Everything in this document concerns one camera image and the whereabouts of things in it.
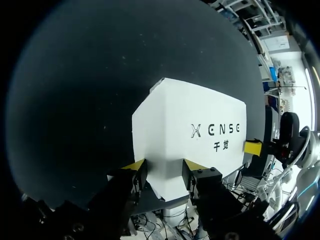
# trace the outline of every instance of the cable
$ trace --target cable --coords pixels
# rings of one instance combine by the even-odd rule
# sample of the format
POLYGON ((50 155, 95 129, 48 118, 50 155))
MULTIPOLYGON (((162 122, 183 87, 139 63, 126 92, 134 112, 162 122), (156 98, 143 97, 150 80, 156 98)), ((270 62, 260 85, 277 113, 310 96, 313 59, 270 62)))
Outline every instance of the cable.
POLYGON ((168 235, 167 235, 167 229, 166 229, 166 226, 165 226, 165 223, 162 219, 160 219, 162 224, 163 224, 163 227, 164 227, 164 231, 165 231, 165 240, 168 240, 168 235))
POLYGON ((143 234, 144 234, 144 236, 145 236, 145 239, 146 240, 149 240, 149 238, 150 238, 150 236, 154 233, 154 231, 156 230, 156 225, 153 223, 153 222, 151 222, 151 221, 149 221, 150 223, 152 223, 153 225, 154 225, 154 229, 152 230, 152 232, 150 233, 150 235, 149 236, 147 236, 146 235, 146 233, 144 232, 143 234))
POLYGON ((159 225, 159 224, 158 224, 158 223, 154 223, 154 222, 152 222, 152 221, 149 221, 148 218, 147 218, 147 216, 146 216, 145 214, 143 214, 143 215, 145 216, 145 219, 144 219, 143 217, 139 216, 139 215, 137 215, 137 216, 138 216, 139 218, 145 220, 145 226, 147 225, 147 222, 149 222, 149 223, 151 223, 151 224, 154 225, 154 229, 152 230, 152 232, 150 233, 149 236, 146 235, 145 231, 144 231, 144 233, 143 233, 144 236, 145 236, 145 239, 146 239, 146 240, 149 240, 150 236, 154 233, 154 231, 155 231, 156 228, 157 228, 157 225, 159 225))
POLYGON ((189 226, 189 229, 190 229, 190 233, 191 233, 192 239, 194 239, 195 236, 194 236, 194 233, 192 232, 192 229, 191 229, 191 226, 190 226, 187 209, 185 209, 185 216, 186 216, 186 221, 188 222, 188 226, 189 226))
POLYGON ((291 168, 298 162, 298 160, 301 158, 301 156, 304 154, 304 152, 306 151, 309 141, 310 141, 310 137, 311 137, 311 130, 308 126, 305 126, 302 130, 307 130, 307 136, 306 136, 306 140, 305 143, 303 145, 303 148, 301 149, 301 151, 299 152, 299 154, 296 156, 296 158, 292 161, 292 163, 290 163, 287 168, 285 170, 283 170, 283 172, 281 174, 278 175, 277 179, 275 180, 275 182, 273 182, 273 185, 271 187, 271 190, 267 196, 267 202, 270 201, 271 198, 271 194, 272 192, 275 190, 278 182, 288 173, 291 171, 291 168))

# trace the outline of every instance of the desk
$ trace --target desk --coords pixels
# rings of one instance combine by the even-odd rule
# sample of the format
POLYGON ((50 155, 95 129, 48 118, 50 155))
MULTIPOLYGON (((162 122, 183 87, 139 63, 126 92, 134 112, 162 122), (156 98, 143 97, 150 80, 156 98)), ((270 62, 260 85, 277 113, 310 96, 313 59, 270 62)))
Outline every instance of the desk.
POLYGON ((247 138, 263 139, 256 63, 241 33, 200 1, 66 1, 34 32, 13 74, 12 174, 51 207, 85 207, 110 169, 134 161, 131 116, 162 77, 244 101, 247 138))

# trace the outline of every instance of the bolt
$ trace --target bolt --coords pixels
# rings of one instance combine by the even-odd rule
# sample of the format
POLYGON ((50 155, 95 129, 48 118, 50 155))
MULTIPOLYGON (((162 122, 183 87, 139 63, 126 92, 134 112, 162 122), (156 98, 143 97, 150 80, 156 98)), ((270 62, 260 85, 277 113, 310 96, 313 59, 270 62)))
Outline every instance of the bolt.
POLYGON ((75 223, 73 224, 72 226, 72 230, 75 232, 75 233, 79 233, 79 232, 83 232, 84 231, 84 226, 81 224, 81 223, 75 223))
POLYGON ((71 235, 65 235, 63 237, 64 240, 75 240, 71 235))
POLYGON ((225 236, 224 236, 224 240, 239 240, 240 237, 238 235, 238 233, 236 232, 228 232, 225 236))

